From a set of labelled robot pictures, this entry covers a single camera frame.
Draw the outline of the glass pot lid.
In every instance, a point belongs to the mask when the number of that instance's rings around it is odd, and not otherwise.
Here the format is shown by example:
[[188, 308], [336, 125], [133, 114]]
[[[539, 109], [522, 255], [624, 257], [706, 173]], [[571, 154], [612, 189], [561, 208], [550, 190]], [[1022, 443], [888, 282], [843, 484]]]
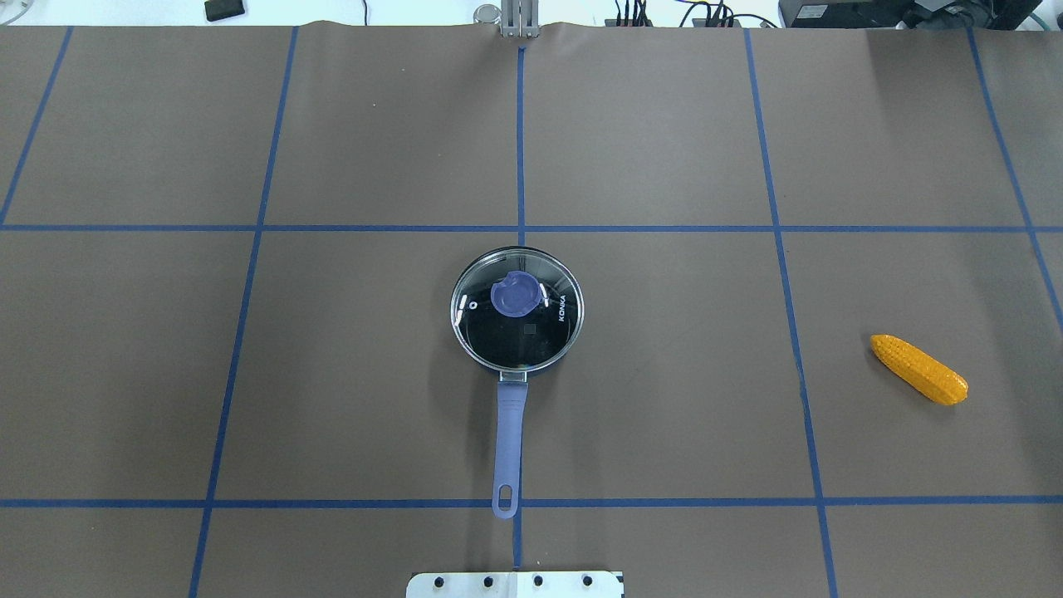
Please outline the glass pot lid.
[[495, 247], [457, 277], [449, 323], [483, 368], [532, 374], [572, 349], [585, 324], [585, 295], [573, 272], [546, 251]]

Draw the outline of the yellow corn cob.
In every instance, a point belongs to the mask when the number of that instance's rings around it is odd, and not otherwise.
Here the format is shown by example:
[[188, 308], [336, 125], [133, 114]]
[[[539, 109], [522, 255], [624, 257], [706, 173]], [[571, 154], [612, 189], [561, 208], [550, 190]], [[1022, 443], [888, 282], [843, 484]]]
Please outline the yellow corn cob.
[[967, 380], [902, 338], [874, 334], [870, 337], [870, 349], [889, 371], [929, 401], [954, 406], [967, 400]]

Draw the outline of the dark blue saucepan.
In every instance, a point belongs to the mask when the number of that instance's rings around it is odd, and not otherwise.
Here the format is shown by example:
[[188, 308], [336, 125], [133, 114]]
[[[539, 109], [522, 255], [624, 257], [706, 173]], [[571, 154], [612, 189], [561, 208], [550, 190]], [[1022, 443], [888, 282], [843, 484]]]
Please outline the dark blue saucepan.
[[449, 319], [467, 355], [497, 374], [491, 510], [512, 519], [520, 510], [529, 379], [559, 362], [580, 336], [583, 288], [547, 252], [497, 247], [467, 264], [449, 300]]

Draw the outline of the small black square device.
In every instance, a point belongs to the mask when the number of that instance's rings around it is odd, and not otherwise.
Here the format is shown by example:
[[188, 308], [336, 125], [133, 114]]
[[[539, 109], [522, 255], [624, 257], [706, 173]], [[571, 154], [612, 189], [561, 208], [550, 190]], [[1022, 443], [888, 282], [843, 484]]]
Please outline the small black square device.
[[246, 14], [243, 0], [208, 0], [203, 2], [203, 12], [208, 22], [221, 22]]

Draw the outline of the aluminium frame post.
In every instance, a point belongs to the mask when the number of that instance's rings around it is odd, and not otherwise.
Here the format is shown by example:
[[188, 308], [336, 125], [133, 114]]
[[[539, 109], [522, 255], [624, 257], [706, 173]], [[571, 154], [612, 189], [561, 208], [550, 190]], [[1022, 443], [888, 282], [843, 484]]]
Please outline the aluminium frame post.
[[538, 0], [502, 0], [500, 34], [504, 38], [536, 38], [540, 35]]

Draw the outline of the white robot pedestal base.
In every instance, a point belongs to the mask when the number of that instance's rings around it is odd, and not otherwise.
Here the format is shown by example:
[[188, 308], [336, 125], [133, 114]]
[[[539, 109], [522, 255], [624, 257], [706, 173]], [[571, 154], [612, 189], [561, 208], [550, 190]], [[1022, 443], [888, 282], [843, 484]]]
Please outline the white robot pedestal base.
[[613, 571], [423, 573], [411, 576], [406, 597], [624, 597], [623, 574]]

